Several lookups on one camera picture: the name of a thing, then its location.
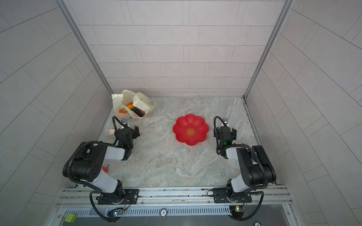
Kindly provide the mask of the cream plastic fruit bag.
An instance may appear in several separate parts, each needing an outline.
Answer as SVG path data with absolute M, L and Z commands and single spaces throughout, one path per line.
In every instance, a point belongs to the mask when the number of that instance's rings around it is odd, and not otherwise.
M 121 94 L 112 94 L 111 97 L 114 114 L 119 119 L 141 119 L 156 108 L 156 104 L 140 92 L 135 93 L 124 89 Z M 144 111 L 146 115 L 144 117 L 138 117 L 132 110 L 126 107 L 129 103 Z

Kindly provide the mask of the black grape bunch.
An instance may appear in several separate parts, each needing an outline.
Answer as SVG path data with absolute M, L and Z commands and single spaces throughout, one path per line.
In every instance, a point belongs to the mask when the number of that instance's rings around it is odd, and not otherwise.
M 132 111 L 138 116 L 138 117 L 144 117 L 146 113 L 139 108 L 134 107 Z

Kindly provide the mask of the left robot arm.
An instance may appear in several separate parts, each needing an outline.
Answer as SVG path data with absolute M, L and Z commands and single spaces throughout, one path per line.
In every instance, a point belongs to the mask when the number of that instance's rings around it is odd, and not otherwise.
M 139 136 L 139 127 L 125 127 L 115 131 L 117 145 L 101 141 L 82 142 L 65 164 L 63 176 L 99 192 L 99 204 L 119 204 L 126 201 L 121 181 L 109 176 L 102 167 L 105 159 L 128 160 L 134 148 L 133 140 Z

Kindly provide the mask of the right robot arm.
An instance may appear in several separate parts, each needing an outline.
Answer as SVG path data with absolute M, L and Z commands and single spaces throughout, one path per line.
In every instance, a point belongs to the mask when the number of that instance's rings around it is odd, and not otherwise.
M 276 172 L 263 146 L 234 144 L 236 134 L 235 129 L 227 126 L 214 128 L 216 153 L 239 163 L 240 174 L 230 179 L 225 188 L 225 195 L 232 202 L 257 189 L 267 188 L 269 183 L 276 181 Z

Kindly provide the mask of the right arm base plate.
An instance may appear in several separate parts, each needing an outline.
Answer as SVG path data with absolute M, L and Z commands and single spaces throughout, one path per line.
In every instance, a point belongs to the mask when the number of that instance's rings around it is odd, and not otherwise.
M 251 203 L 252 198 L 244 192 L 236 193 L 232 188 L 212 188 L 215 203 Z

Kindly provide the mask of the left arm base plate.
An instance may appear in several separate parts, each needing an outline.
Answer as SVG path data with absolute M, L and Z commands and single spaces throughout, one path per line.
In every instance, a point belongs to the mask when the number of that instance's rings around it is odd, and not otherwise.
M 131 205 L 137 203 L 138 195 L 138 189 L 124 189 L 111 194 L 101 193 L 96 200 L 99 205 Z

